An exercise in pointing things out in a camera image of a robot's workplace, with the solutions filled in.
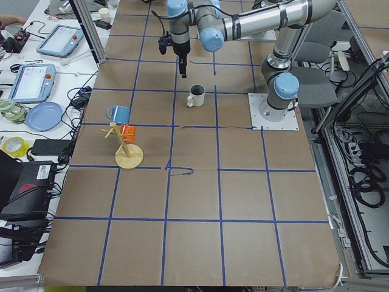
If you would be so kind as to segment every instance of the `person's arm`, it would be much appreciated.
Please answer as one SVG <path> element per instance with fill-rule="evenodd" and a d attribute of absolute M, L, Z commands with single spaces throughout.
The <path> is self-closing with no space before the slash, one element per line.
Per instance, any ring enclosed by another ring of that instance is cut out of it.
<path fill-rule="evenodd" d="M 16 15 L 0 14 L 0 22 L 1 22 L 0 29 L 3 29 L 6 26 L 13 24 L 13 23 L 25 24 L 26 21 L 27 21 L 27 18 L 24 18 L 24 17 L 19 17 Z"/>

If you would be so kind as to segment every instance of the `chair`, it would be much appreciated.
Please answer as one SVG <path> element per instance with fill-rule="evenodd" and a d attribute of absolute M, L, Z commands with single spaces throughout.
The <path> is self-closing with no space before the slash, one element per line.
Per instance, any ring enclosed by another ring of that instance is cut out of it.
<path fill-rule="evenodd" d="M 295 54 L 294 61 L 320 64 L 325 62 L 336 43 L 346 19 L 343 13 L 332 10 L 311 28 Z M 322 108 L 336 103 L 337 96 L 326 74 L 318 68 L 293 66 L 291 72 L 300 81 L 298 104 L 301 108 Z"/>

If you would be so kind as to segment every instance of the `white mounting plate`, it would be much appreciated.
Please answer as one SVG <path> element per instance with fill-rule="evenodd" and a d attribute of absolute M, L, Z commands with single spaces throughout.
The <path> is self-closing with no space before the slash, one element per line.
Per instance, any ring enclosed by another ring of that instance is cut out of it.
<path fill-rule="evenodd" d="M 298 131 L 298 123 L 295 111 L 288 111 L 281 122 L 271 122 L 260 114 L 260 105 L 267 98 L 268 94 L 249 93 L 249 105 L 251 114 L 251 124 L 253 130 L 278 130 L 278 131 Z"/>
<path fill-rule="evenodd" d="M 253 35 L 248 35 L 241 38 L 241 41 L 261 41 L 263 43 L 275 43 L 276 40 L 277 38 L 275 37 L 274 30 L 254 33 Z"/>

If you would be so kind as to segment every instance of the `plate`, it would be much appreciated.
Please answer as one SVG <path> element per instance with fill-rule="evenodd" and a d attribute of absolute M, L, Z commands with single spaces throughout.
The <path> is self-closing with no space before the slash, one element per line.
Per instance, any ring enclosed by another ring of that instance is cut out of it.
<path fill-rule="evenodd" d="M 62 108 L 55 102 L 43 102 L 34 106 L 26 115 L 26 125 L 35 131 L 48 131 L 61 122 Z"/>

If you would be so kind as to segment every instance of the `yellow tape roll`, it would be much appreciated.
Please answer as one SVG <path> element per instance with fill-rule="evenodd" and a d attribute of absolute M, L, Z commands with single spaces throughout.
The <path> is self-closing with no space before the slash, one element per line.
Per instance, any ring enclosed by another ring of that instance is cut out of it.
<path fill-rule="evenodd" d="M 13 137 L 5 140 L 2 150 L 13 157 L 26 155 L 30 145 L 22 137 Z"/>

